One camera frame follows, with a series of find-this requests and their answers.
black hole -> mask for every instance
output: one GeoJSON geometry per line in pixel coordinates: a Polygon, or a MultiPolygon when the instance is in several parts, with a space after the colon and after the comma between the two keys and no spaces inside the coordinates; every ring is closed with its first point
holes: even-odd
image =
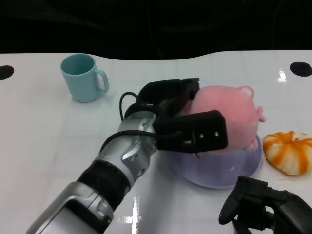
{"type": "Polygon", "coordinates": [[[306,62],[293,62],[289,68],[292,73],[300,77],[308,77],[312,75],[312,68],[306,62]]]}
{"type": "Polygon", "coordinates": [[[8,79],[14,73],[14,68],[11,66],[1,66],[0,67],[0,80],[8,79]]]}

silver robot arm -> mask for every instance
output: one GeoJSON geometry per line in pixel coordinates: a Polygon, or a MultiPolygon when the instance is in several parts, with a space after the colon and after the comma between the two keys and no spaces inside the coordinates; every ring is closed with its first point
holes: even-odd
{"type": "MultiPolygon", "coordinates": [[[[151,112],[137,112],[125,119],[118,131],[152,133],[154,119],[151,112]]],[[[81,177],[46,208],[27,234],[103,233],[123,197],[148,169],[155,151],[155,139],[150,136],[113,139],[81,177]]]]}
{"type": "Polygon", "coordinates": [[[156,151],[186,153],[224,149],[225,119],[219,111],[179,112],[193,100],[199,79],[148,83],[125,113],[118,133],[76,182],[70,183],[39,216],[27,234],[102,234],[114,210],[149,167],[156,151]]]}

light blue mug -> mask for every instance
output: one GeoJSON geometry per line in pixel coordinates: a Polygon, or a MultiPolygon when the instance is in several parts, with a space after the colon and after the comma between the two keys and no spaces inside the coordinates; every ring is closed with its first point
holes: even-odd
{"type": "Polygon", "coordinates": [[[96,61],[90,55],[71,55],[61,62],[60,70],[66,80],[69,92],[77,101],[93,101],[109,89],[106,73],[97,69],[96,61]],[[100,88],[98,73],[103,78],[105,89],[100,88]]]}

orange pumpkin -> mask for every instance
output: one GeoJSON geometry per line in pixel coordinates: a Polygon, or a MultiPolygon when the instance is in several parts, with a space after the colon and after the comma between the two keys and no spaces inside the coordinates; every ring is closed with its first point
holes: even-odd
{"type": "Polygon", "coordinates": [[[263,139],[267,161],[290,176],[299,176],[312,170],[312,139],[304,133],[269,134],[263,139]]]}

black cable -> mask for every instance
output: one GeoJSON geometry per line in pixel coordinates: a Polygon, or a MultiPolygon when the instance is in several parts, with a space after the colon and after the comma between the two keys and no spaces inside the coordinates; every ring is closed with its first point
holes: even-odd
{"type": "Polygon", "coordinates": [[[135,93],[132,93],[132,92],[126,92],[124,93],[123,95],[121,95],[120,97],[120,100],[119,100],[119,113],[120,113],[120,118],[121,118],[121,121],[123,121],[123,114],[122,114],[122,100],[125,96],[127,95],[132,95],[134,96],[135,98],[137,98],[137,95],[135,93]]]}
{"type": "Polygon", "coordinates": [[[150,37],[151,37],[152,43],[154,44],[155,48],[157,49],[157,53],[158,53],[159,58],[161,60],[163,60],[161,52],[160,52],[156,42],[154,41],[153,34],[152,34],[151,23],[150,23],[150,0],[147,0],[147,21],[148,21],[148,29],[150,31],[150,37]]]}
{"type": "Polygon", "coordinates": [[[282,0],[279,1],[279,4],[276,8],[275,14],[274,14],[274,18],[273,18],[273,23],[272,23],[272,50],[274,49],[274,28],[275,28],[275,21],[276,21],[276,16],[278,13],[278,10],[281,6],[282,0]]]}
{"type": "Polygon", "coordinates": [[[164,135],[159,135],[156,133],[150,133],[146,131],[141,131],[141,130],[126,130],[126,131],[121,131],[115,134],[112,134],[110,137],[106,139],[106,141],[103,143],[100,152],[104,149],[104,147],[111,142],[113,139],[116,137],[121,137],[121,136],[147,136],[147,137],[155,137],[155,138],[164,138],[166,136],[164,135]]]}

